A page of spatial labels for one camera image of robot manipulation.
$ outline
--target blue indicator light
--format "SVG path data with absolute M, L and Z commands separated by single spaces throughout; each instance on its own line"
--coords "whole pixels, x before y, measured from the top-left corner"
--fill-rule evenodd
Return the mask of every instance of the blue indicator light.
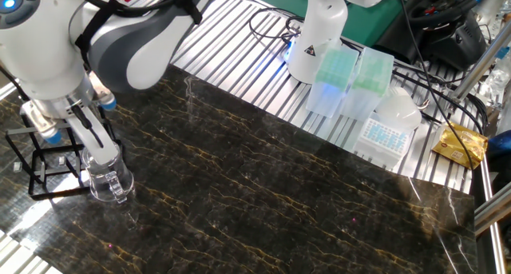
M 12 7 L 14 7 L 15 4 L 16 4 L 16 2 L 14 0 L 5 0 L 3 2 L 3 5 L 5 8 L 12 8 Z

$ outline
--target green surface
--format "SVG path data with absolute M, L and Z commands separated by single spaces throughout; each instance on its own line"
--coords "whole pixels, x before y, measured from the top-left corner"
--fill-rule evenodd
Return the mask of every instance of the green surface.
M 315 81 L 326 83 L 344 91 L 358 59 L 358 51 L 343 46 L 330 48 L 319 68 Z
M 307 0 L 262 1 L 303 17 L 307 12 Z M 372 46 L 401 12 L 401 3 L 399 0 L 382 0 L 378 5 L 367 9 L 353 4 L 349 5 L 348 9 L 348 21 L 343 36 L 365 46 Z

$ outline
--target white container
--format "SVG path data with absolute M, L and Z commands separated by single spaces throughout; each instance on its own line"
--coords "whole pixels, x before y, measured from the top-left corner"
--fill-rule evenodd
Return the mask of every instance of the white container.
M 412 132 L 403 132 L 378 122 L 377 115 L 367 119 L 353 148 L 358 154 L 370 157 L 376 165 L 392 169 L 408 153 Z
M 321 63 L 307 99 L 306 109 L 332 117 L 346 96 L 358 51 L 346 46 L 331 46 Z
M 358 58 L 354 80 L 340 113 L 357 121 L 369 118 L 389 87 L 393 65 L 393 56 L 365 48 Z

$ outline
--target metal grating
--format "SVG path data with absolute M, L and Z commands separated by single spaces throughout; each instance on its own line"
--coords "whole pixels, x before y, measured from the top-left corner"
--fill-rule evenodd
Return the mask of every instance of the metal grating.
M 249 18 L 265 6 L 256 0 L 215 0 L 204 14 L 203 22 L 184 40 L 171 63 L 309 133 L 351 151 L 363 123 L 338 113 L 329 119 L 307 111 L 305 105 L 311 86 L 295 80 L 287 72 L 282 55 L 287 44 L 280 39 L 256 37 L 251 33 Z M 279 36 L 286 32 L 285 22 L 284 16 L 267 12 L 256 16 L 252 25 L 261 34 Z M 395 70 L 420 81 L 411 70 L 401 67 Z M 446 80 L 463 75 L 436 65 L 430 66 L 430 72 Z M 393 76 L 390 84 L 406 89 L 418 105 L 426 99 L 432 100 L 427 89 L 400 77 Z M 464 106 L 477 116 L 475 107 L 465 102 Z M 442 120 L 433 103 L 426 112 Z M 451 120 L 475 129 L 473 122 L 460 111 Z M 437 125 L 423 120 L 414 132 L 408 154 L 398 165 L 387 170 L 468 193 L 472 181 L 470 171 L 430 151 L 437 129 Z M 372 157 L 362 158 L 372 161 Z
M 0 231 L 0 273 L 61 274 L 2 231 Z

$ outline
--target warning label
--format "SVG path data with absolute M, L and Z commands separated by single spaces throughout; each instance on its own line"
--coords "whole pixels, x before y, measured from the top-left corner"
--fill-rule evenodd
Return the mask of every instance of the warning label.
M 305 50 L 305 53 L 306 54 L 310 54 L 312 56 L 316 56 L 316 52 L 314 51 L 314 46 L 309 46 L 306 50 Z

